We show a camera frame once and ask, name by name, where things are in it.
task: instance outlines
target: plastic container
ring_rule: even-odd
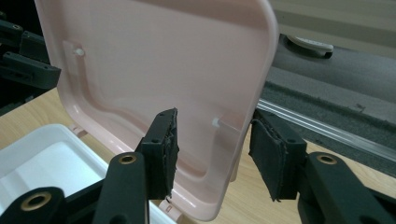
[[[0,150],[0,216],[22,194],[57,187],[67,197],[106,176],[107,163],[69,129],[51,124]],[[149,204],[150,223],[175,223]]]
[[[72,119],[115,154],[178,109],[172,205],[219,212],[276,52],[264,0],[35,0]]]

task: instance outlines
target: metal rail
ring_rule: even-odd
[[[389,147],[384,147],[376,142],[357,136],[356,134],[348,133],[331,125],[290,111],[287,108],[275,105],[268,101],[264,101],[263,99],[260,99],[259,103],[257,104],[257,108],[274,113],[282,119],[300,125],[315,133],[320,133],[350,147],[354,147],[363,152],[368,152],[383,159],[396,162],[396,150]]]

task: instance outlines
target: gray floor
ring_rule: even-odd
[[[396,61],[348,49],[333,56],[281,36],[262,98],[396,151]],[[308,140],[396,176],[396,164],[292,125]]]

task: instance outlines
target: pink plastic tray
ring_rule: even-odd
[[[178,109],[172,204],[219,212],[274,58],[264,0],[35,0],[58,91],[75,122],[114,153]]]

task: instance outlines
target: wooden table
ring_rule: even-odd
[[[40,126],[61,123],[69,126],[73,120],[65,112],[55,90],[0,117],[0,148],[6,147]],[[89,134],[82,141],[105,161],[113,154]],[[218,217],[211,223],[301,223],[296,201],[273,203],[262,178],[248,155],[249,134],[245,140],[238,177],[230,184]],[[372,189],[396,198],[396,179],[367,166],[308,143],[308,152],[326,151],[349,165],[361,182]],[[201,223],[184,217],[183,223]]]

